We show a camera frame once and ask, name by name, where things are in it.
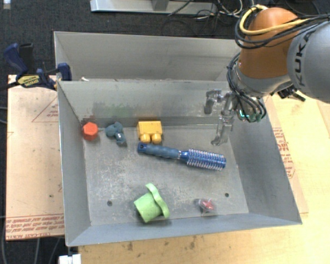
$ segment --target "black cable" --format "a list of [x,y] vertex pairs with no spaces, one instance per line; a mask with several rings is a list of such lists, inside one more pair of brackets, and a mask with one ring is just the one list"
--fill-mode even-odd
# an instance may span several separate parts
[[54,258],[54,256],[55,256],[55,251],[56,251],[56,249],[57,249],[57,246],[58,246],[59,243],[60,243],[60,240],[61,240],[61,238],[58,238],[58,239],[57,239],[57,242],[55,243],[54,249],[53,249],[53,251],[52,251],[52,253],[51,253],[51,255],[50,255],[50,258],[49,258],[49,262],[48,262],[48,264],[51,264],[51,263],[52,263],[53,258]]
[[[300,12],[298,11],[296,8],[292,7],[291,4],[285,0],[285,4],[291,9],[292,12],[296,13],[296,14],[301,14],[301,15],[305,15],[306,13],[303,13],[303,12]],[[315,5],[315,3],[312,1],[311,4],[314,6],[316,12],[317,12],[317,15],[320,15],[320,11],[317,7],[317,5]]]
[[7,85],[5,85],[5,86],[0,87],[0,92],[1,92],[1,91],[4,91],[4,90],[7,90],[7,89],[9,89],[9,88],[12,88],[12,87],[18,86],[18,85],[20,85],[20,84],[17,83],[17,82],[13,82],[13,83],[7,84]]
[[[239,23],[240,23],[240,20],[236,23],[235,25],[235,41],[237,43],[237,45],[241,48],[244,48],[244,49],[256,49],[256,48],[261,48],[261,47],[266,47],[266,45],[276,39],[279,39],[281,37],[284,37],[284,36],[287,36],[287,35],[290,35],[294,32],[297,32],[297,31],[301,31],[303,29],[309,29],[311,26],[315,25],[319,25],[327,20],[330,20],[330,16],[329,15],[319,15],[319,16],[313,16],[311,18],[309,18],[309,20],[306,20],[305,22],[299,24],[299,25],[296,25],[292,28],[289,28],[289,29],[286,29],[284,31],[281,31],[279,32],[278,34],[270,37],[270,38],[266,38],[266,39],[261,39],[261,40],[251,40],[251,39],[247,39],[249,38],[250,36],[242,36],[241,33],[240,33],[240,30],[239,30]],[[242,41],[242,42],[245,42],[245,43],[249,43],[249,44],[253,44],[252,46],[246,46],[242,43],[240,43],[239,41]]]
[[[228,80],[228,84],[230,89],[232,90],[232,92],[235,94],[235,98],[237,100],[237,105],[240,106],[240,110],[242,112],[241,116],[243,115],[243,117],[249,122],[249,123],[253,123],[253,122],[258,122],[260,121],[262,118],[264,118],[266,116],[266,109],[264,107],[264,105],[261,103],[260,99],[258,98],[257,100],[254,100],[252,97],[249,97],[248,95],[245,94],[244,91],[238,90],[235,85],[232,82],[232,70],[234,67],[234,64],[237,62],[239,57],[239,53],[236,54],[232,60],[230,61],[230,63],[227,66],[227,80]],[[257,115],[259,113],[259,117],[258,118],[254,118],[251,119],[249,117],[249,115],[247,115],[247,112],[243,106],[242,102],[246,102],[254,111],[254,114]]]
[[182,9],[184,9],[189,3],[191,3],[193,0],[188,0],[185,4],[183,4],[180,8],[178,8],[177,10],[173,11],[171,14],[168,15],[171,16],[171,15],[174,15],[174,14],[177,14],[179,11],[181,11]]

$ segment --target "yellow toy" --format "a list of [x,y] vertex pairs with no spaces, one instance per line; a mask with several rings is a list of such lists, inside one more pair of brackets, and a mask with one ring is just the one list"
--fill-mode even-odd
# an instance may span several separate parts
[[138,138],[143,143],[160,144],[163,130],[160,121],[140,121],[137,124]]

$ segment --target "brush handle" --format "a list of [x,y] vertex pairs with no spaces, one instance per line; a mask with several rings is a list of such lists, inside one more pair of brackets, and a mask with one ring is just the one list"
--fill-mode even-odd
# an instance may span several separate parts
[[181,154],[181,152],[176,148],[169,148],[160,145],[145,144],[145,143],[139,143],[137,150],[138,152],[143,152],[148,155],[160,156],[164,158],[172,158],[174,160],[179,159]]
[[221,171],[226,166],[226,158],[214,152],[194,150],[179,151],[176,148],[163,147],[153,144],[138,144],[138,152],[164,158],[181,160],[189,166]]

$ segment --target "metal stand base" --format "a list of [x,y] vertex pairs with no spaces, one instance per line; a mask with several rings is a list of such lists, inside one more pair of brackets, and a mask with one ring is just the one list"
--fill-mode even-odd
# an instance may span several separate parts
[[[170,14],[182,7],[185,2],[169,1],[165,10],[154,10],[152,0],[91,0],[92,12],[127,12],[127,13],[152,13]],[[199,11],[201,15],[207,15],[209,10],[216,11],[216,6],[208,2],[190,2],[177,14],[196,15]]]

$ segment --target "green cup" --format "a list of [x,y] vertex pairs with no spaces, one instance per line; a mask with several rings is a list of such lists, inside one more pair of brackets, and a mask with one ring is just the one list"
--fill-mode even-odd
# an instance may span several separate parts
[[160,215],[168,218],[170,216],[169,208],[160,197],[158,189],[152,183],[147,184],[146,187],[149,192],[134,201],[134,205],[143,218],[143,221],[148,223]]

